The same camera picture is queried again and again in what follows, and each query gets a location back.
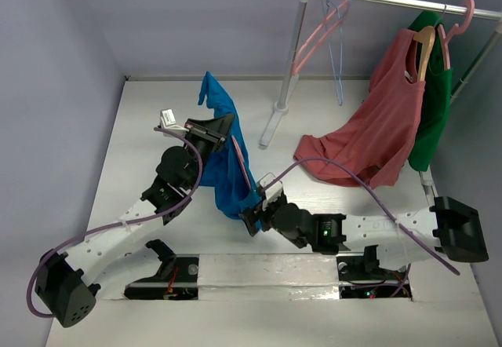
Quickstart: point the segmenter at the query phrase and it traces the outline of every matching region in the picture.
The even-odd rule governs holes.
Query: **white platform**
[[[350,118],[367,94],[367,82],[344,83],[339,107],[331,81],[300,81],[267,150],[258,142],[281,83],[222,82],[233,97],[255,180],[279,174],[293,162],[303,133],[321,136]],[[160,109],[172,108],[178,122],[209,119],[198,106],[200,82],[127,82],[96,194],[89,228],[114,221],[150,186],[161,154],[177,141],[153,132]],[[313,180],[301,168],[284,179],[290,201],[311,212],[381,214],[360,188]],[[402,169],[396,186],[377,194],[395,212],[427,206],[417,172]],[[213,190],[200,188],[192,204],[158,236],[177,254],[298,254],[276,232],[251,238],[244,224],[227,219],[214,204]],[[208,301],[99,300],[90,316],[70,329],[54,322],[47,345],[108,347],[136,345],[218,346],[496,346],[477,285],[468,265],[454,276],[435,261],[413,265],[415,301],[298,300],[264,297]]]

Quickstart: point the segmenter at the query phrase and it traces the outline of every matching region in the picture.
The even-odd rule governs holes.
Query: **red wire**
[[[172,293],[172,292],[173,292],[173,289],[171,288],[171,286],[173,285],[174,280],[176,279],[176,275],[177,275],[177,273],[178,273],[178,270],[179,270],[179,269],[180,269],[179,267],[176,267],[176,268],[174,269],[174,272],[173,272],[173,277],[171,278],[171,280],[170,280],[170,281],[169,281],[169,283],[167,284],[167,290],[166,290],[166,292],[164,293],[164,295],[166,295],[166,294],[170,294],[170,293]]]
[[[396,272],[396,271],[393,271],[392,273],[394,274],[394,276],[395,276],[396,278],[398,278],[398,281],[399,281],[399,282],[402,282],[402,277],[401,277],[401,276],[399,276],[399,275],[397,274],[397,272]]]

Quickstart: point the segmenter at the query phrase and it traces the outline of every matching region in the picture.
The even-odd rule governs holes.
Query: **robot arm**
[[[188,119],[184,127],[180,127],[175,125],[169,112],[161,112],[162,127],[185,133],[185,139],[199,153],[204,168],[211,152],[223,147],[234,115],[209,121]],[[161,261],[156,279],[175,278],[176,255],[155,239],[155,233],[188,205],[191,201],[188,192],[202,174],[197,155],[187,146],[168,148],[156,173],[151,187],[122,215],[123,227],[96,231],[63,253],[51,250],[42,258],[45,263],[41,262],[36,276],[35,292],[63,327],[75,325],[93,309],[100,289],[96,283],[98,275],[113,261],[142,246],[151,248]],[[369,274],[397,270],[430,257],[387,217],[311,214],[288,203],[280,181],[268,186],[274,179],[270,173],[258,182],[261,201],[241,215],[251,236],[258,232],[256,223],[260,221],[264,231],[273,228],[298,248],[311,245],[314,252],[321,254],[360,253],[363,265],[356,269]],[[183,206],[176,208],[180,202],[184,202]],[[399,214],[397,222],[453,261],[488,259],[478,212],[453,199],[435,198],[431,209]]]
[[[207,121],[188,119],[184,127],[175,130],[183,131],[185,139],[195,146],[204,168],[211,152],[224,146],[234,117],[229,114]],[[172,118],[163,119],[161,113],[163,127],[173,124]],[[35,293],[63,327],[80,322],[93,309],[100,289],[95,283],[98,275],[113,261],[144,245],[154,250],[162,261],[158,273],[161,276],[171,274],[176,255],[164,243],[155,240],[155,232],[178,216],[191,201],[187,193],[199,175],[198,158],[187,146],[170,147],[155,171],[157,176],[151,187],[121,216],[123,227],[96,233],[61,254],[47,253],[51,256],[38,272]],[[169,212],[183,199],[183,206]],[[162,215],[162,218],[151,220],[155,215]]]
[[[365,270],[398,270],[424,261],[430,255],[386,216],[311,214],[288,203],[282,183],[266,188],[275,177],[269,173],[259,183],[262,200],[242,214],[251,236],[261,220],[264,231],[275,229],[295,246],[311,245],[314,252],[341,251],[364,254]],[[488,260],[478,211],[448,197],[435,198],[435,205],[397,215],[396,223],[406,226],[431,249],[458,262]]]

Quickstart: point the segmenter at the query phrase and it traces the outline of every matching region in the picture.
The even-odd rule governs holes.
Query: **green garment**
[[[421,31],[427,26],[442,24],[437,13],[424,11],[409,26],[412,31]],[[436,29],[431,57],[425,75],[424,101],[420,115],[415,145],[409,154],[409,164],[414,170],[425,171],[434,157],[439,138],[449,114],[449,99],[452,90],[453,69],[445,70],[442,60],[441,41]]]

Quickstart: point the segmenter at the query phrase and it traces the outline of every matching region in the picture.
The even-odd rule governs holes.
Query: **clothes rack pole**
[[[469,82],[469,79],[471,78],[472,74],[474,74],[474,72],[478,69],[479,65],[481,64],[481,62],[483,62],[483,60],[485,59],[486,55],[500,39],[500,36],[502,35],[502,21],[499,23],[499,27],[497,27],[497,29],[493,32],[493,34],[490,36],[486,44],[482,47],[479,54],[472,61],[469,68],[465,71],[465,73],[460,78],[459,82],[453,88],[452,98],[449,100],[451,104],[456,100],[462,88],[464,88],[464,86]]]
[[[464,15],[467,12],[466,7],[461,7],[458,5],[448,5],[442,3],[434,3],[434,2],[425,2],[421,0],[364,0],[367,2],[375,2],[382,3],[388,5],[397,5],[401,7],[407,8],[415,8],[422,10],[429,10],[442,13],[449,13],[454,15]],[[295,60],[296,49],[298,47],[298,41],[300,39],[301,25],[303,23],[303,16],[305,7],[307,5],[308,0],[300,0],[300,4],[298,5],[298,10],[296,12],[295,25],[293,29],[293,37],[291,39],[291,46],[288,55],[288,62],[286,64],[286,73],[284,75],[284,79],[282,80],[282,88],[281,95],[279,101],[274,106],[273,115],[265,129],[264,135],[261,138],[260,145],[262,147],[267,147],[270,143],[272,136],[274,135],[275,130],[277,129],[278,124],[281,121],[281,117],[285,115],[288,111],[288,93],[293,91],[291,82],[291,74],[292,68]],[[479,66],[479,63],[484,59],[486,54],[493,48],[495,43],[497,42],[500,34],[502,34],[502,12],[489,11],[485,9],[475,9],[474,17],[485,19],[485,20],[493,20],[498,21],[499,24],[496,28],[496,32],[493,34],[492,38],[486,43],[483,47],[482,51],[475,58],[474,62],[471,64],[467,72],[463,76],[463,83],[465,83],[469,77],[471,77],[474,70]],[[463,84],[457,84],[453,91],[453,95],[455,97],[458,96],[460,89]]]
[[[380,4],[388,4],[388,5],[397,5],[400,7],[422,9],[440,13],[445,11],[445,13],[453,15],[464,15],[467,12],[466,7],[446,4],[445,8],[444,3],[424,2],[421,0],[364,0],[364,1],[380,3]],[[487,11],[485,9],[475,9],[474,17],[486,20],[499,21],[502,18],[502,12]]]

